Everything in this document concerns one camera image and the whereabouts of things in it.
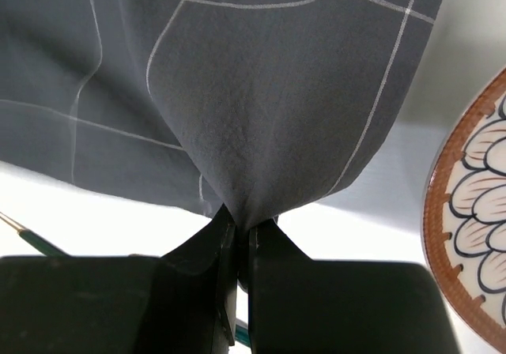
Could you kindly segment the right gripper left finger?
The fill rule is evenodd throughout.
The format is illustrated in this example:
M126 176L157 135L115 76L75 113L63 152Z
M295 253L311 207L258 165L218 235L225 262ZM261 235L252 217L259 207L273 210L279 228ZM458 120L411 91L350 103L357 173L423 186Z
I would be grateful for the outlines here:
M4 353L226 353L236 226L225 207L162 257L1 260Z

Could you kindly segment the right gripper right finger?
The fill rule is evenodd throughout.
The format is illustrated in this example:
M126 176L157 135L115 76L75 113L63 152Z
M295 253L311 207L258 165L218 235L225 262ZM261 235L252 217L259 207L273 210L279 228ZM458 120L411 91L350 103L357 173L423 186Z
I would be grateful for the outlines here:
M422 265L309 258L273 220L247 235L254 353L457 353L440 291Z

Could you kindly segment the dark grey checked napkin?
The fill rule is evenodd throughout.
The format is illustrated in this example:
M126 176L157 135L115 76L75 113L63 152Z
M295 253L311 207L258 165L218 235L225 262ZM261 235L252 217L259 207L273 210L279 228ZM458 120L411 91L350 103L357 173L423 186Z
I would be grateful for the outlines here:
M443 0L1 0L1 158L250 228L348 187Z

